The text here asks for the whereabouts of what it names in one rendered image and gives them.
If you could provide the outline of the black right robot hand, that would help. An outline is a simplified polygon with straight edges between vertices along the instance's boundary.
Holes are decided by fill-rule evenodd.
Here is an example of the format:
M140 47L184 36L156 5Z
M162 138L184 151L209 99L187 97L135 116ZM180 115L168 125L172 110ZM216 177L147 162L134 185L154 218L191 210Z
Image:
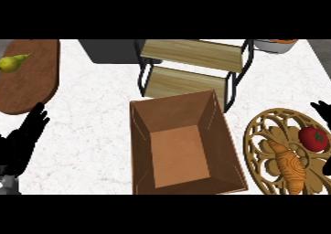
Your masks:
M320 114L323 120L326 121L326 125L331 131L331 104L326 104L323 101L318 101L317 103L311 102L309 105L314 108L315 112ZM323 175L331 176L331 156L323 165Z

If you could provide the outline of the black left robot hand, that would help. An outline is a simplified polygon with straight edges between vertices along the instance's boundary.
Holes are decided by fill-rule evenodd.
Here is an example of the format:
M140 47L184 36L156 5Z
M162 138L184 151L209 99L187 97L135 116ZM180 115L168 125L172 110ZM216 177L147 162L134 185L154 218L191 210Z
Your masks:
M17 177L23 173L48 121L44 104L39 102L27 113L20 127L7 137L0 134L0 177Z

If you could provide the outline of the red tomato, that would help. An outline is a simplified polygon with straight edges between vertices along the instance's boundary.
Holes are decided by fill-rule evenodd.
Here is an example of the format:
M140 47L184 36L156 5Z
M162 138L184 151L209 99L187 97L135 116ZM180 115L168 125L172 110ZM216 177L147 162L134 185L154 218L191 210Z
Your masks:
M298 132L298 139L308 151L317 153L327 146L327 137L324 131L305 127Z

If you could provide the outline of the golden ornate round placemat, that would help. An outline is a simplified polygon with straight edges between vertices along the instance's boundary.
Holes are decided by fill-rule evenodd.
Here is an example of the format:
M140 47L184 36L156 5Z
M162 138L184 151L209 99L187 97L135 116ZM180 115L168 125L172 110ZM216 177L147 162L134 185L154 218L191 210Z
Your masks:
M312 153L302 146L298 132L304 127L314 127L326 133L327 146ZM331 178L323 175L323 164L331 156L331 133L321 125L301 112L274 108L261 112L243 132L243 159L247 172L265 195L286 195L287 182L276 165L276 152L267 140L283 144L295 153L305 170L307 181L301 194L320 194L324 190L331 195Z

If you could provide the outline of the black-framed wooden tiered shelf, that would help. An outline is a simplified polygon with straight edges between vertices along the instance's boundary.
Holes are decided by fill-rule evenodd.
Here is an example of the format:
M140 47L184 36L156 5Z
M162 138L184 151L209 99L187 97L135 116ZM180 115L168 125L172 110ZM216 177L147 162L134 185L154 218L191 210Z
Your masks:
M143 97L159 98L214 90L224 112L253 59L253 40L240 46L199 39L146 39L134 42Z

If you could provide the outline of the golden-brown croissant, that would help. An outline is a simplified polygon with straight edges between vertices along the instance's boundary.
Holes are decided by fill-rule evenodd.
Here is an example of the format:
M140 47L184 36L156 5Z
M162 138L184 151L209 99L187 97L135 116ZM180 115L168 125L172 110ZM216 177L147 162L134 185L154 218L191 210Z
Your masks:
M286 180L289 194L298 195L304 189L307 174L296 154L274 140L268 140L267 144L276 154L276 165Z

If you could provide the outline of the brown oval cutting board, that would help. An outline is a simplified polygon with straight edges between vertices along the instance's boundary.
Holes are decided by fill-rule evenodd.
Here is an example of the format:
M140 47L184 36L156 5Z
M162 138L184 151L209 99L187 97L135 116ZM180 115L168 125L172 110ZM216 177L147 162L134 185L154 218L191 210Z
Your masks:
M4 50L5 56L27 54L19 69L0 72L0 112L22 114L53 98L58 84L57 39L14 39Z

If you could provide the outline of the yellow-green pear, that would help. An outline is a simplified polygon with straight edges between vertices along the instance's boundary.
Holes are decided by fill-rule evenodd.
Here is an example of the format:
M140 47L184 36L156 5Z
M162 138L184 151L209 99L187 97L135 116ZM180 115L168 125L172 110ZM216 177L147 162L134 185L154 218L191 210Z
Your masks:
M10 73L19 69L29 55L22 54L11 57L0 58L0 71L4 73Z

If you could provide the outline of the white bowl with orange food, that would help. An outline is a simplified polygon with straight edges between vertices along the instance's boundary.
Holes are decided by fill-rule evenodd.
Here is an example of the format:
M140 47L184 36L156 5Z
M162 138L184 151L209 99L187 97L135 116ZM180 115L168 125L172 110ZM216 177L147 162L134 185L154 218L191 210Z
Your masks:
M253 45L258 48L258 50L274 53L274 54L283 54L286 53L293 44L296 43L296 39L255 39Z

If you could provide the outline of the brown cardboard box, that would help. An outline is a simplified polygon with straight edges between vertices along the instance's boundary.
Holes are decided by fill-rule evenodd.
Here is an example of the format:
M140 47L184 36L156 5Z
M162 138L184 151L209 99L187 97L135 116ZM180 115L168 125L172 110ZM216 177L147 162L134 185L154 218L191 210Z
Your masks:
M129 103L132 193L224 194L247 189L215 92Z

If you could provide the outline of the dark grey rectangular block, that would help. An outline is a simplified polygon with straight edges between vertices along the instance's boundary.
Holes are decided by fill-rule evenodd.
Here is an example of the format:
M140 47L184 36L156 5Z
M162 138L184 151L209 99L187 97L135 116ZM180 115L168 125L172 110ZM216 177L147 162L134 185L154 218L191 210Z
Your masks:
M95 64L137 64L137 50L144 39L79 39L89 60Z

